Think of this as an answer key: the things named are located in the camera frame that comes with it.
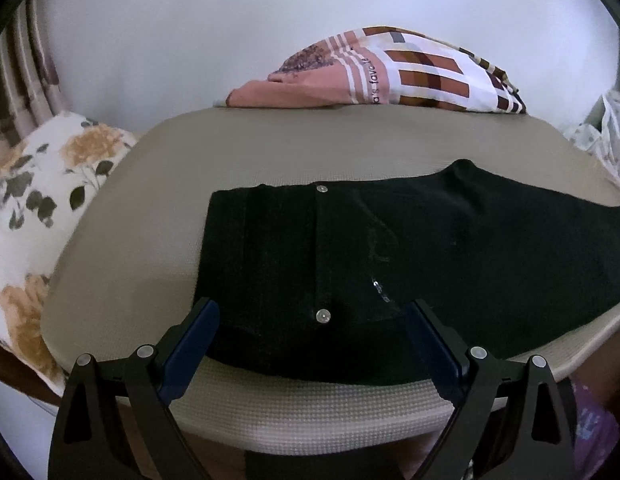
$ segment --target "white wall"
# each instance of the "white wall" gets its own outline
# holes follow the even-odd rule
[[[598,0],[43,0],[62,90],[131,130],[209,107],[290,54],[367,25],[411,28],[506,70],[533,115],[581,122],[614,84],[618,28]]]

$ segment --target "ironing board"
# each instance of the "ironing board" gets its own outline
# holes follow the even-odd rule
[[[529,116],[392,105],[201,110],[153,128],[93,200],[52,276],[45,342],[69,370],[79,354],[120,358],[180,322],[215,190],[418,176],[458,158],[524,184],[620,204],[595,159]],[[529,353],[543,354],[560,380],[619,327],[620,304]],[[223,444],[319,454],[427,433],[452,406],[429,381],[309,383],[206,358],[171,411],[183,430]]]

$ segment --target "pink fabric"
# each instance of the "pink fabric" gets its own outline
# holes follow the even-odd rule
[[[571,378],[571,381],[576,399],[576,478],[589,480],[616,446],[620,439],[620,429],[614,416],[596,402],[587,386],[575,378]]]
[[[506,73],[471,52],[395,27],[337,34],[291,56],[265,81],[233,90],[229,107],[404,104],[525,112]]]

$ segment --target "purple fabric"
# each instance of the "purple fabric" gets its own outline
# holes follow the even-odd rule
[[[576,480],[589,480],[603,465],[620,438],[614,416],[596,402],[589,388],[571,378],[576,399]]]

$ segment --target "floral pillow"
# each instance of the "floral pillow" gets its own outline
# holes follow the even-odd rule
[[[65,377],[40,334],[49,276],[132,134],[65,112],[0,163],[0,344],[57,394]]]

